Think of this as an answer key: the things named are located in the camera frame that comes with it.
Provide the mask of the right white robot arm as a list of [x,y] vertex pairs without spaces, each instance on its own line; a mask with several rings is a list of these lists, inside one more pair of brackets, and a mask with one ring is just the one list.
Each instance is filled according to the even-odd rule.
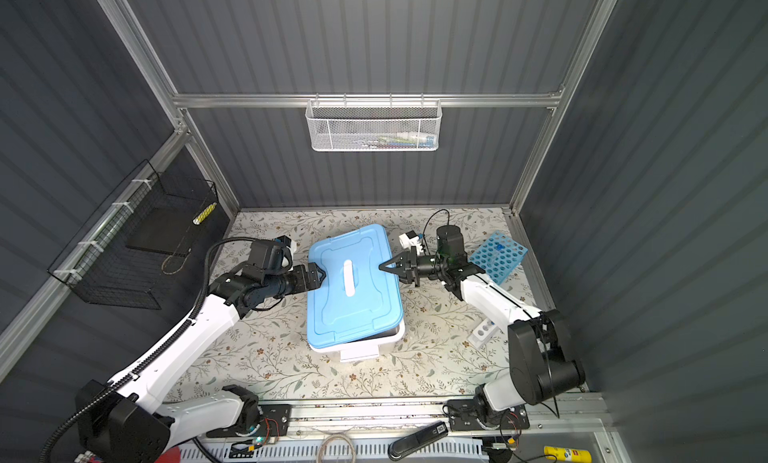
[[449,293],[486,317],[480,330],[486,334],[504,330],[508,343],[508,370],[478,386],[468,409],[448,403],[450,415],[467,416],[485,428],[497,428],[505,413],[526,404],[554,402],[560,394],[585,383],[582,362],[559,311],[525,304],[503,289],[491,273],[504,264],[469,255],[458,226],[442,225],[436,236],[436,249],[430,252],[421,235],[403,234],[403,251],[380,263],[379,269],[405,284],[417,286],[423,279],[441,282]]

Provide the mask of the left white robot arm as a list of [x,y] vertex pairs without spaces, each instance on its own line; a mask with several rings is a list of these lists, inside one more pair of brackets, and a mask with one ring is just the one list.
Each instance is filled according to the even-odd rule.
[[81,445],[105,462],[154,462],[178,444],[218,429],[267,439],[269,425],[258,397],[238,385],[179,410],[164,403],[175,381],[215,340],[249,313],[268,311],[266,299],[317,290],[327,277],[315,263],[294,263],[287,236],[247,241],[248,260],[217,279],[211,277],[211,262],[204,262],[191,310],[144,355],[107,383],[91,381],[80,390],[75,413],[43,444],[39,461],[51,461],[72,427]]

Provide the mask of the blue plastic bin lid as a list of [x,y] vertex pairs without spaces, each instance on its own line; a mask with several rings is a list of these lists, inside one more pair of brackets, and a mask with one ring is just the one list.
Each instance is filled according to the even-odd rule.
[[399,280],[379,265],[392,258],[385,228],[377,223],[314,243],[311,263],[325,272],[308,293],[307,340],[326,350],[395,329],[404,317]]

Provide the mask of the blue test tube rack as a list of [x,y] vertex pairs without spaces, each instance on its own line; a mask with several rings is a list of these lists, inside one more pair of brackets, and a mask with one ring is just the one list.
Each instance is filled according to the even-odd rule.
[[495,231],[470,255],[469,261],[482,268],[501,285],[522,263],[528,248],[513,240],[507,233]]

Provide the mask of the black handheld device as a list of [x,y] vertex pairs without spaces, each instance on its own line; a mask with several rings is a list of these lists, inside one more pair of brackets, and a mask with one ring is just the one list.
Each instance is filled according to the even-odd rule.
[[449,433],[449,427],[444,422],[436,422],[421,427],[414,433],[403,436],[393,441],[387,449],[388,458],[391,461],[400,461],[403,458],[445,438]]

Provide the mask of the white plastic storage bin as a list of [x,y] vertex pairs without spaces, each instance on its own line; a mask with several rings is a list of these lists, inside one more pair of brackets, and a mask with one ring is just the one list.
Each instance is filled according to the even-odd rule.
[[332,361],[340,363],[356,363],[376,359],[382,354],[389,353],[400,343],[406,332],[405,320],[388,331],[348,343],[337,344],[327,348],[317,348],[310,345],[315,353],[328,356]]

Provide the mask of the white small tube rack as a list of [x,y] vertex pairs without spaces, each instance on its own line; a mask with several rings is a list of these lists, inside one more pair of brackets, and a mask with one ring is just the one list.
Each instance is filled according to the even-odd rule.
[[498,327],[490,319],[479,323],[468,336],[469,344],[475,349],[481,349],[496,334]]

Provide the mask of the yellow bottle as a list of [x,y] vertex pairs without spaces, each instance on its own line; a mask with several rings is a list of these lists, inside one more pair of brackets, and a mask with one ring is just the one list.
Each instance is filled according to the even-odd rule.
[[556,462],[592,463],[593,457],[588,450],[567,447],[545,446],[543,455]]

